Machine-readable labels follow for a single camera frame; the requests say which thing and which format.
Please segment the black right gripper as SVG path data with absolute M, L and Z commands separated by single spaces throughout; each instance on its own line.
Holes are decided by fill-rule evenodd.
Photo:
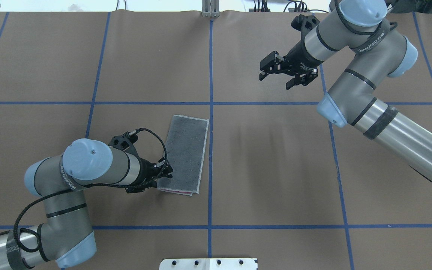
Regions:
M 291 27 L 301 32 L 301 40 L 293 46 L 286 56 L 272 51 L 260 62 L 259 80 L 271 74 L 286 74 L 292 78 L 286 82 L 286 89 L 302 84 L 307 86 L 318 77 L 318 66 L 321 64 L 307 51 L 305 36 L 316 29 L 319 24 L 317 17 L 300 14 L 293 19 Z

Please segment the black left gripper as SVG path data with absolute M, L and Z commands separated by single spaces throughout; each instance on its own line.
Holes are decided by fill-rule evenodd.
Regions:
M 139 157 L 134 143 L 138 140 L 138 131 L 125 132 L 110 140 L 109 146 L 124 152 L 127 156 L 127 172 L 116 183 L 109 183 L 109 187 L 125 188 L 129 194 L 143 192 L 148 188 L 156 188 L 157 180 L 173 178 L 173 168 L 168 162 L 167 149 L 163 140 L 153 131 L 150 131 L 162 145 L 163 157 L 157 163 L 151 163 Z

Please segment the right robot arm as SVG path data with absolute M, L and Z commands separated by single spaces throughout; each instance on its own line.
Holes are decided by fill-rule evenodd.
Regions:
M 355 56 L 317 104 L 318 113 L 340 128 L 355 127 L 432 182 L 432 133 L 373 95 L 386 77 L 403 75 L 418 58 L 396 22 L 386 19 L 385 1 L 333 0 L 324 20 L 301 14 L 291 26 L 301 32 L 300 41 L 285 56 L 273 51 L 261 60 L 259 80 L 286 74 L 286 89 L 306 86 L 323 62 L 350 48 Z

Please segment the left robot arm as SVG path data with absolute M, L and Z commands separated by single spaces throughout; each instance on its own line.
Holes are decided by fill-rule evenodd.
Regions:
M 83 191 L 106 186 L 137 193 L 172 177 L 167 153 L 157 163 L 139 157 L 134 147 L 139 131 L 115 136 L 109 144 L 78 139 L 59 156 L 31 165 L 24 183 L 38 199 L 23 209 L 12 229 L 0 233 L 0 270 L 31 270 L 49 261 L 66 269 L 94 256 L 95 233 Z

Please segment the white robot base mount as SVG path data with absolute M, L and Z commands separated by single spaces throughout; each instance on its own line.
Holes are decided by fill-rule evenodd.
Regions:
M 257 270 L 256 258 L 168 258 L 160 270 Z

